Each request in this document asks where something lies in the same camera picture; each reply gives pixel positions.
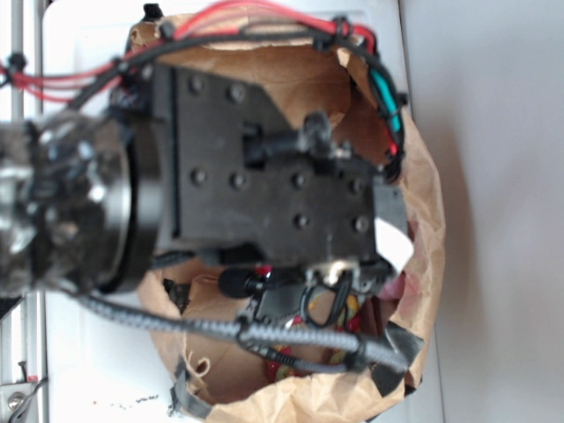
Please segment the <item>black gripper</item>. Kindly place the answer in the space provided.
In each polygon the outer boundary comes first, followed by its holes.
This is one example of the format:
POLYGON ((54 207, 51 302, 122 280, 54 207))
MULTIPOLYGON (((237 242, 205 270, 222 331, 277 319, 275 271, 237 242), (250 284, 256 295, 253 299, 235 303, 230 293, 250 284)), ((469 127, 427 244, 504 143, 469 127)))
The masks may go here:
POLYGON ((327 115, 291 127, 260 86, 159 63, 151 111, 165 198, 157 246, 264 281, 251 317, 282 325, 316 293, 372 296, 393 279, 380 218, 408 235, 400 190, 331 137, 327 115))

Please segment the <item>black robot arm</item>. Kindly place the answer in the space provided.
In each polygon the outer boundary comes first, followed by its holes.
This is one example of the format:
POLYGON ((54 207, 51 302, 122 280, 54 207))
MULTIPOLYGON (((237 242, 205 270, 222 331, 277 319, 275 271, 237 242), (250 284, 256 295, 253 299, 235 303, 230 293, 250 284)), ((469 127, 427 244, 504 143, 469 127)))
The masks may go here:
POLYGON ((412 258, 388 172, 333 138, 321 109, 294 127, 262 84, 151 63, 88 116, 1 128, 1 294, 117 293, 197 258, 262 323, 375 295, 412 258))

